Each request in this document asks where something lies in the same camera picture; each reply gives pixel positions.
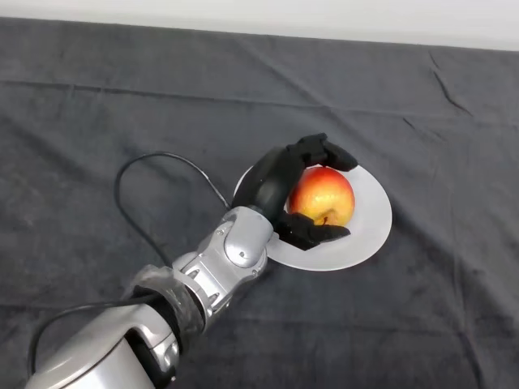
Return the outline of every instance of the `silver robotic arm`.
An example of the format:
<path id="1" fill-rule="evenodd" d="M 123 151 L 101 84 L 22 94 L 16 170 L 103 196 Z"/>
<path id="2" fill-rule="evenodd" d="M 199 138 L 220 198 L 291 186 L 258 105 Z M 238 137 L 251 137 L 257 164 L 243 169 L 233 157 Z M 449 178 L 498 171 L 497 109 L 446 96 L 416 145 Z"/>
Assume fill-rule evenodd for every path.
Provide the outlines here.
<path id="1" fill-rule="evenodd" d="M 261 275 L 276 232 L 302 250 L 343 237 L 347 229 L 314 226 L 283 206 L 311 165 L 349 170 L 356 160 L 312 135 L 264 156 L 245 176 L 232 209 L 197 251 L 171 267 L 146 266 L 126 298 L 146 304 L 109 308 L 71 338 L 29 379 L 27 389 L 154 389 L 173 379 L 183 355 L 232 303 L 235 293 Z"/>
<path id="2" fill-rule="evenodd" d="M 258 212 L 232 209 L 196 252 L 176 259 L 171 268 L 147 266 L 135 278 L 131 293 L 159 293 L 162 307 L 173 311 L 145 304 L 108 309 L 48 360 L 26 388 L 163 387 L 174 377 L 180 345 L 187 348 L 229 306 L 236 290 L 265 269 L 272 232 Z"/>

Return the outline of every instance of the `white wall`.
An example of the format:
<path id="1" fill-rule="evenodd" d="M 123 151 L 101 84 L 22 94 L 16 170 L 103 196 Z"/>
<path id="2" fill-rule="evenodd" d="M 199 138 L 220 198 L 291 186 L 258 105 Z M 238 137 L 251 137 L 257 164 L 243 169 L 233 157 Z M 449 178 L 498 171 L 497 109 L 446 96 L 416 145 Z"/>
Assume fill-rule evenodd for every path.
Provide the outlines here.
<path id="1" fill-rule="evenodd" d="M 519 0 L 0 0 L 0 15 L 519 50 Z"/>

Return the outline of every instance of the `black robotic finger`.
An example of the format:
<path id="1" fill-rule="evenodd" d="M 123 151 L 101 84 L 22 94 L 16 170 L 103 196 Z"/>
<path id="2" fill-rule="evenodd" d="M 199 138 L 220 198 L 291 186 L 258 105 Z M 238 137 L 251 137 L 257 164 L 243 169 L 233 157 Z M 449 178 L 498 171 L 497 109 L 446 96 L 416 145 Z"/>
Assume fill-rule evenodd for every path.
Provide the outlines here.
<path id="1" fill-rule="evenodd" d="M 323 141 L 323 146 L 328 155 L 326 161 L 322 164 L 323 166 L 329 166 L 332 169 L 341 170 L 343 172 L 349 172 L 358 166 L 355 157 L 349 154 L 345 149 L 327 140 Z"/>
<path id="2" fill-rule="evenodd" d="M 342 147 L 327 141 L 327 137 L 326 134 L 305 136 L 286 149 L 294 158 L 301 159 L 307 168 L 323 165 L 343 172 L 356 168 L 357 160 Z"/>
<path id="3" fill-rule="evenodd" d="M 346 227 L 314 225 L 314 221 L 300 213 L 283 212 L 275 228 L 279 238 L 301 250 L 309 250 L 320 243 L 330 242 L 350 235 Z"/>

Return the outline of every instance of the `gray fabric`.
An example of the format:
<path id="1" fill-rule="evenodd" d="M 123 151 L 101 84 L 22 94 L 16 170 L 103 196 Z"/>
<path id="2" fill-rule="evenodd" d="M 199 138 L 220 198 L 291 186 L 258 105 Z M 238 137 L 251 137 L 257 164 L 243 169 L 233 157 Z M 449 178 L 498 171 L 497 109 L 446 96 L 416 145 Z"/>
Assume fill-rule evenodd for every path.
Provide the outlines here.
<path id="1" fill-rule="evenodd" d="M 519 387 L 517 53 L 2 19 L 0 80 L 0 387 L 23 387 L 39 320 L 160 263 L 114 208 L 123 161 L 181 153 L 230 198 L 316 132 L 383 184 L 388 241 L 344 271 L 272 264 L 177 387 Z M 175 161 L 123 187 L 172 257 L 224 211 Z M 91 317 L 56 323 L 40 357 Z"/>

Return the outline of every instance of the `apple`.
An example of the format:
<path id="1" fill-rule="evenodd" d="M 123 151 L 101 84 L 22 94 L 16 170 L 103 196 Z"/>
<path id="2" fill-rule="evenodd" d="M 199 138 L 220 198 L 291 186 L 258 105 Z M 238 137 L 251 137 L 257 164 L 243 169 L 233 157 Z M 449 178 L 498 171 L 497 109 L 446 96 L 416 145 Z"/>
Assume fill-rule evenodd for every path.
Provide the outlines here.
<path id="1" fill-rule="evenodd" d="M 355 196 L 350 183 L 334 169 L 306 169 L 289 197 L 289 213 L 301 213 L 315 225 L 346 226 L 354 214 Z"/>

